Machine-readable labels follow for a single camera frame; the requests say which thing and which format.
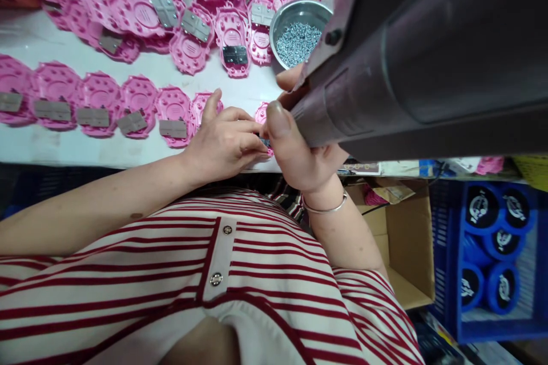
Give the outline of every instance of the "blue roll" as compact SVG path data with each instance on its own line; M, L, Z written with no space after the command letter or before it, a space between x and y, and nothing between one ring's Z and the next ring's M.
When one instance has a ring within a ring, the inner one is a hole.
M485 277L483 304L499 315L511 312L519 300L519 272L510 262L499 262Z
M481 301L484 279L477 265L462 263L461 270L461 312L474 309Z
M504 230L524 236L537 221L537 203L530 189L519 184L506 184L502 188L504 201Z
M464 253L464 261L471 262L480 268L491 265L494 260L483 250L476 238L490 238L491 236L474 237L469 233L464 233L464 240L462 242L462 250Z
M481 241L489 256L498 261L514 262L525 247L526 237L500 229L481 237Z
M463 214L462 225L467 232L477 236L492 234L504 221L501 192L488 182L469 182Z

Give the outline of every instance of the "red and white striped shirt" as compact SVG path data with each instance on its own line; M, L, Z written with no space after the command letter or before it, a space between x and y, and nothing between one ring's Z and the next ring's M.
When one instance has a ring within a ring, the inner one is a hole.
M423 363L383 276L330 266L250 190L184 198L64 259L0 258L2 364L157 363L206 315L235 327L242 363Z

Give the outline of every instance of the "bowl of screws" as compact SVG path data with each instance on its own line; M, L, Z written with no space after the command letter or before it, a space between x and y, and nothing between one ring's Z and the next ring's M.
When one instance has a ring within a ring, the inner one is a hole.
M284 69L308 59L332 14L316 0L295 0L278 9L270 25L270 45Z

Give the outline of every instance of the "bangle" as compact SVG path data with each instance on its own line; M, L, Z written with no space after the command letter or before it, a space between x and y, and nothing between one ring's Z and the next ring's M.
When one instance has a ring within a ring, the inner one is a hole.
M344 193L342 194L342 202L339 206L337 206L335 208L332 208L332 209L329 209L329 210L317 210L315 208L310 208L307 205L307 202L304 200L304 196L303 196L303 207L306 210L308 210L308 211L310 211L311 213L314 213L314 214L329 214L329 213L340 210L343 207L344 203L346 202L347 197L348 197L348 194L346 193L346 190L344 190Z

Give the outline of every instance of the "plastic basket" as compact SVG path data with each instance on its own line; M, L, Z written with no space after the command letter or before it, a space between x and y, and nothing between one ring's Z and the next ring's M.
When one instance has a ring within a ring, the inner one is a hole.
M465 232L461 227L468 184L441 180L430 188L436 278L431 312L459 343L548 336L548 195L519 186L536 200L538 213L515 262L521 277L516 308L506 315L482 307L463 313L460 284Z

